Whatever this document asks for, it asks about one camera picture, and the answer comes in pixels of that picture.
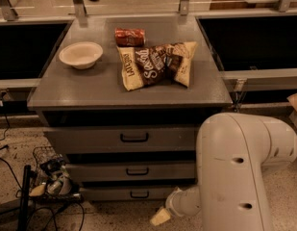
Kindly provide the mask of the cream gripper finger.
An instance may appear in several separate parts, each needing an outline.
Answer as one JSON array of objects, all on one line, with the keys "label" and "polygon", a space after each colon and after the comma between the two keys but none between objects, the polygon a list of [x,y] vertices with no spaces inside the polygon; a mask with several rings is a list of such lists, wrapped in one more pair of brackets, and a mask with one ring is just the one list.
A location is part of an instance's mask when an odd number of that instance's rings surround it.
[{"label": "cream gripper finger", "polygon": [[157,212],[151,217],[150,223],[154,226],[159,226],[171,219],[170,212],[165,207],[160,207]]}]

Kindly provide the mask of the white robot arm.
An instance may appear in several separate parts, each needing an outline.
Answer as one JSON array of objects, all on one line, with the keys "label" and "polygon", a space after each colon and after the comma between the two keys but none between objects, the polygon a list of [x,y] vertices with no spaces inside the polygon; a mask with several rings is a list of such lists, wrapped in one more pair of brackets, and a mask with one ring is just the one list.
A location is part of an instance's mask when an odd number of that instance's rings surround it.
[{"label": "white robot arm", "polygon": [[213,115],[197,135],[198,183],[175,189],[150,223],[201,214],[203,231],[274,231],[262,177],[296,158],[297,134],[287,123],[262,115]]}]

